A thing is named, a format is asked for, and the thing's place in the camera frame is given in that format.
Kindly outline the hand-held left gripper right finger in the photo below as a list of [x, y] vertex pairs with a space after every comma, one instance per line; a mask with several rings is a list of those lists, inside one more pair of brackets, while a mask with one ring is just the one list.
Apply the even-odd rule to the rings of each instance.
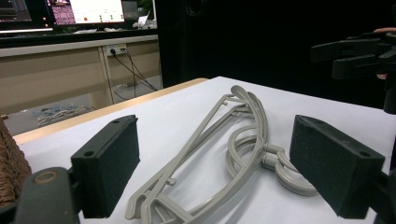
[[297, 115], [290, 161], [337, 216], [364, 219], [369, 209], [386, 216], [385, 157], [332, 125]]

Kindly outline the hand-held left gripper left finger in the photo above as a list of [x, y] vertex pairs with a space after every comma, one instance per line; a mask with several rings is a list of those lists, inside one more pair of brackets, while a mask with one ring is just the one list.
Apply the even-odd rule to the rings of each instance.
[[85, 218], [110, 217], [140, 162], [137, 117], [110, 121], [72, 157]]

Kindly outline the brown wicker basket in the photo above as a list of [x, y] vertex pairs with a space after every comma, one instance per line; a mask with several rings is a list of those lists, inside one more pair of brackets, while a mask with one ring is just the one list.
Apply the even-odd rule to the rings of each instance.
[[23, 182], [31, 173], [24, 153], [0, 119], [0, 208], [18, 200]]

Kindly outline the black curtain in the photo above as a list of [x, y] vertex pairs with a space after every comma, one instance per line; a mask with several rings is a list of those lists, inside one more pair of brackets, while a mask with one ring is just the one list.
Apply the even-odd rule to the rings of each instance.
[[396, 0], [154, 0], [163, 84], [229, 77], [380, 108], [376, 77], [336, 80], [311, 48], [390, 27]]

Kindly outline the white table sheet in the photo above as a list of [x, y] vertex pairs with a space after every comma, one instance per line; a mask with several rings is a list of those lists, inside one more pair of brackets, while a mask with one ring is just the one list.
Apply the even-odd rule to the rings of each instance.
[[[182, 149], [219, 98], [229, 93], [235, 80], [215, 77], [194, 80], [151, 94], [149, 97], [109, 106], [16, 136], [33, 171], [53, 166], [70, 167], [71, 156], [111, 120], [126, 115], [138, 118], [140, 162], [112, 216], [83, 218], [81, 224], [140, 224], [124, 217], [129, 197]], [[288, 149], [295, 116], [321, 119], [364, 145], [390, 156], [396, 136], [396, 116], [381, 109], [345, 104], [289, 91], [243, 83], [263, 104], [270, 144]], [[225, 164], [227, 140], [242, 125], [238, 119], [200, 149], [176, 172], [177, 183], [165, 189], [169, 198], [185, 209], [216, 193], [229, 181]], [[259, 168], [205, 224], [373, 224], [366, 219], [338, 217], [319, 196], [304, 197], [280, 185], [276, 175]]]

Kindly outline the beige wooden desk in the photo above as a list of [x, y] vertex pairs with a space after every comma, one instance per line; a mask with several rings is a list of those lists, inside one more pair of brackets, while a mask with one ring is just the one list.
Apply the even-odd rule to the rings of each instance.
[[[107, 56], [106, 46], [116, 44], [125, 44], [125, 53]], [[159, 75], [158, 36], [0, 49], [0, 114], [84, 94], [95, 108], [113, 105], [112, 88], [132, 80], [118, 61], [136, 65], [144, 77]]]

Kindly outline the white power outlet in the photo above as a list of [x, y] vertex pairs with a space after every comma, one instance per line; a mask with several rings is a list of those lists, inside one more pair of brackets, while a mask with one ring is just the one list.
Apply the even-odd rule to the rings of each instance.
[[106, 55], [114, 56], [124, 54], [126, 50], [125, 44], [116, 44], [116, 45], [107, 45], [106, 46]]

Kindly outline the monitor with bright screen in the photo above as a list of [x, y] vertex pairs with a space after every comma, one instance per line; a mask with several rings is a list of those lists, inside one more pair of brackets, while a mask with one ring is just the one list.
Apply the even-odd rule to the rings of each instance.
[[121, 0], [46, 0], [55, 25], [124, 22]]

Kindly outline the monitor with dark screen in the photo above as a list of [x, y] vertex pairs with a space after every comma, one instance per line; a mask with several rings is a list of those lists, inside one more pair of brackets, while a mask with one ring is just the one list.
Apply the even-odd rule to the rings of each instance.
[[0, 32], [48, 28], [45, 0], [0, 0]]

